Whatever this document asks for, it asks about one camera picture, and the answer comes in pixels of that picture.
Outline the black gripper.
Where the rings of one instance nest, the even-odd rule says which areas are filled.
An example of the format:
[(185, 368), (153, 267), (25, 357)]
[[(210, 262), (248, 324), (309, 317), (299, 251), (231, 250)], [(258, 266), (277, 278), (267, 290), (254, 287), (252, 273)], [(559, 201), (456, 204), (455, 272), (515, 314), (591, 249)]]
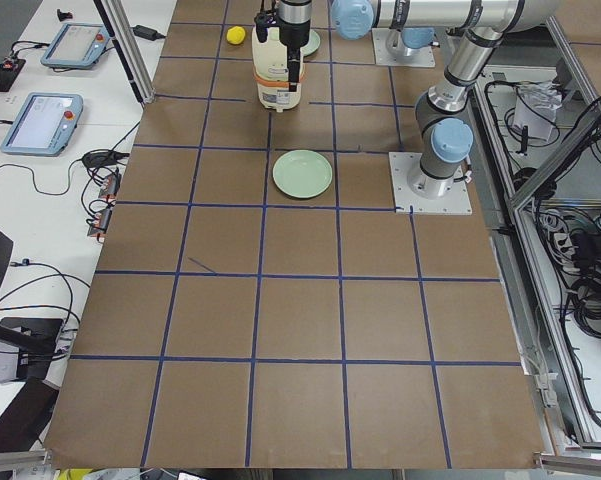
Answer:
[(286, 47), (288, 68), (288, 90), (294, 92), (300, 80), (300, 49), (309, 41), (310, 21), (304, 23), (289, 23), (278, 20), (279, 39)]

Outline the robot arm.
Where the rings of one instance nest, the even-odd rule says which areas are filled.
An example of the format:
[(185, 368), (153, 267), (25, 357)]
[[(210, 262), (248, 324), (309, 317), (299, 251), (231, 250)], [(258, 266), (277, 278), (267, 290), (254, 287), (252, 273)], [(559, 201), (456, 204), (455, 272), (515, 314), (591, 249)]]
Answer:
[(385, 42), (387, 50), (398, 58), (419, 54), (424, 48), (435, 44), (436, 31), (433, 27), (412, 27), (391, 30)]
[(374, 28), (400, 33), (416, 27), (464, 30), (444, 77), (416, 104), (424, 149), (407, 178), (427, 199), (444, 196), (473, 145), (471, 128), (455, 116), (505, 34), (531, 29), (548, 19), (558, 1), (334, 1), (331, 21), (338, 34), (357, 40)]

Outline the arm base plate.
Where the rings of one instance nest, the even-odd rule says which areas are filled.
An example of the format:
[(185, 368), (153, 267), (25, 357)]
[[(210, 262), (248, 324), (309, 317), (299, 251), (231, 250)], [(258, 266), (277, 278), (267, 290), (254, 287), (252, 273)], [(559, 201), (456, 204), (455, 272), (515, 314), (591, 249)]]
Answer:
[(467, 184), (457, 166), (448, 179), (433, 179), (421, 169), (418, 152), (390, 152), (389, 163), (395, 211), (401, 214), (471, 215)]
[(432, 27), (372, 30), (375, 63), (380, 66), (433, 68)]

